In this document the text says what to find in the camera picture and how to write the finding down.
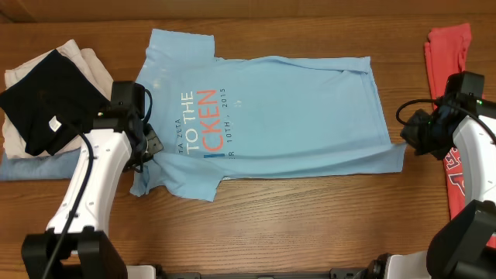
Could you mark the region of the light blue printed t-shirt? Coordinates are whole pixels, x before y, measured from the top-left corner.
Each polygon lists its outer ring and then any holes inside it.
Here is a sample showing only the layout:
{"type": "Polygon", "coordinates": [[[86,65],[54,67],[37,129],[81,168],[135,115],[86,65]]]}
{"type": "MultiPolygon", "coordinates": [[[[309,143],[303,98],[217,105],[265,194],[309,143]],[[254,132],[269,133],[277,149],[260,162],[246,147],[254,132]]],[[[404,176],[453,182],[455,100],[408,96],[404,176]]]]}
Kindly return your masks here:
{"type": "Polygon", "coordinates": [[[163,149],[131,192],[212,201],[221,181],[398,173],[369,57],[223,59],[213,36],[154,29],[137,81],[163,149]]]}

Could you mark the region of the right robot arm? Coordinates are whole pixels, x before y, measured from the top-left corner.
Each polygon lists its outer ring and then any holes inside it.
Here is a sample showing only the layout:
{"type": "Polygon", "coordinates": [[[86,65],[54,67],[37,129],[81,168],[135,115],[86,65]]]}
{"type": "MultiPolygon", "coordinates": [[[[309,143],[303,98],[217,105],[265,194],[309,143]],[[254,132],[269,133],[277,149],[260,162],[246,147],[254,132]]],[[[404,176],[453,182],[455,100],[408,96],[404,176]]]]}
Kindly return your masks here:
{"type": "Polygon", "coordinates": [[[383,254],[367,268],[331,270],[331,278],[495,279],[495,103],[483,98],[484,76],[452,74],[436,109],[421,109],[404,123],[401,137],[416,154],[441,160],[455,148],[463,165],[465,206],[424,252],[383,254]]]}

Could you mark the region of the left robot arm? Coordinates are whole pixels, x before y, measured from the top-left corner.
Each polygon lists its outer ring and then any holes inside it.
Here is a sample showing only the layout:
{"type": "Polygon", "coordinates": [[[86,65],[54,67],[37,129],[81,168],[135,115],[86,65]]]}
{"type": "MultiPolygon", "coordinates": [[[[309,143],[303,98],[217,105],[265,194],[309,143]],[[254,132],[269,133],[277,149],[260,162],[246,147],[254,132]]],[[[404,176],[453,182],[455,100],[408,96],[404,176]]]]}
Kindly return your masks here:
{"type": "Polygon", "coordinates": [[[163,149],[149,123],[153,99],[133,81],[112,85],[110,104],[83,134],[76,169],[45,232],[29,234],[21,248],[31,278],[151,278],[157,265],[128,266],[108,238],[109,216],[124,171],[141,173],[163,149]]]}

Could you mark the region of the red t-shirt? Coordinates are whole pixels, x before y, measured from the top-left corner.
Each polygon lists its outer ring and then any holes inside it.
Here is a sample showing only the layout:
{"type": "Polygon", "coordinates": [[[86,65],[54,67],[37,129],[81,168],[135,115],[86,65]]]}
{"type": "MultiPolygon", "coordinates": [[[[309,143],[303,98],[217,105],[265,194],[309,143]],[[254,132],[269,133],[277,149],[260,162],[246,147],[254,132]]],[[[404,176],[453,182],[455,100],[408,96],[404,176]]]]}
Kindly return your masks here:
{"type": "MultiPolygon", "coordinates": [[[[466,70],[472,40],[468,23],[434,28],[424,44],[425,62],[433,98],[442,97],[452,74],[466,70]]],[[[495,140],[470,117],[463,117],[452,148],[443,159],[450,218],[454,219],[473,200],[495,201],[495,140]]]]}

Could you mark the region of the folded blue jeans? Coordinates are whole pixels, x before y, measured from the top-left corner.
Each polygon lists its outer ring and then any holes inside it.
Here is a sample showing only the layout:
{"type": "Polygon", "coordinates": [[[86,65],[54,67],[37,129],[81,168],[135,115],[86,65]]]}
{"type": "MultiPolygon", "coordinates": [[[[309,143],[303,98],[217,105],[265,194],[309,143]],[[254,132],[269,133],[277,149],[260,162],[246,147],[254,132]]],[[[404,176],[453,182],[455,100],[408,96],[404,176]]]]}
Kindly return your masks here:
{"type": "Polygon", "coordinates": [[[35,181],[71,179],[80,150],[55,156],[9,159],[2,155],[1,181],[35,181]]]}

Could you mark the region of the folded black garment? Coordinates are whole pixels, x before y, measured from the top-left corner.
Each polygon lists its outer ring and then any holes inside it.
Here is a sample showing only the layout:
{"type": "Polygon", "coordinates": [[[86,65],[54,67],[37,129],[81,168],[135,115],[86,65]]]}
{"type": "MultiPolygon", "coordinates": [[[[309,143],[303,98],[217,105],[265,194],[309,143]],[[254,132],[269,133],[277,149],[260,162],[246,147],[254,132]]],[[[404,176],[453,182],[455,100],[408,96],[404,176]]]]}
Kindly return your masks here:
{"type": "Polygon", "coordinates": [[[1,108],[26,142],[25,152],[38,156],[62,150],[109,100],[69,58],[51,51],[25,77],[1,93],[1,108]]]}

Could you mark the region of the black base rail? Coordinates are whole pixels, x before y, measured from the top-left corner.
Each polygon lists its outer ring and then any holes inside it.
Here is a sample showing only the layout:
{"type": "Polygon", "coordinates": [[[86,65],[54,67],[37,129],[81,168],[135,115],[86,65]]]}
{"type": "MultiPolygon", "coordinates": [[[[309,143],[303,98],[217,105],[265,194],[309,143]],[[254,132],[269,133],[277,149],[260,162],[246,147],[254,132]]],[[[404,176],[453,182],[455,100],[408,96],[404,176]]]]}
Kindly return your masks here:
{"type": "Polygon", "coordinates": [[[160,266],[127,266],[129,279],[354,279],[365,278],[366,268],[333,268],[326,272],[248,274],[166,273],[160,266]]]}

